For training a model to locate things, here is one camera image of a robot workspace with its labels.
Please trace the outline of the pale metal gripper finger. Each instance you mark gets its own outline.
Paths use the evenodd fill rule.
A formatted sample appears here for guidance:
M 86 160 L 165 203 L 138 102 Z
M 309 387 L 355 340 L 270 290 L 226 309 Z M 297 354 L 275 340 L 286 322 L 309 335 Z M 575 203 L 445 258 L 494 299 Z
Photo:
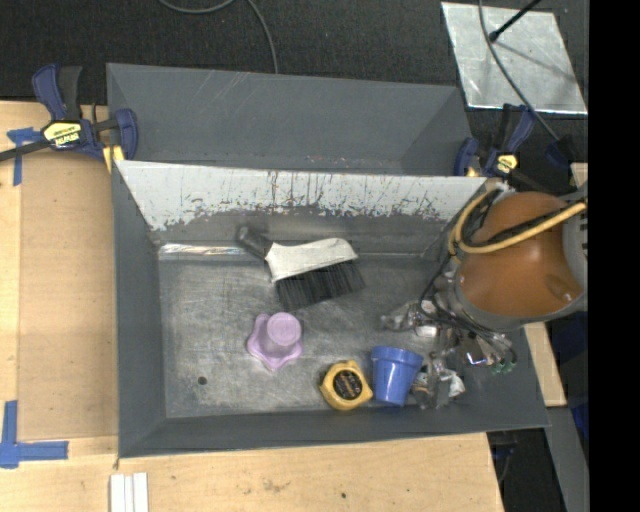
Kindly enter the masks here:
M 465 392 L 461 372 L 441 358 L 424 363 L 410 388 L 410 395 L 421 409 L 447 406 Z
M 419 305 L 405 305 L 380 317 L 381 327 L 393 332 L 412 331 L 417 336 L 436 336 L 436 321 Z

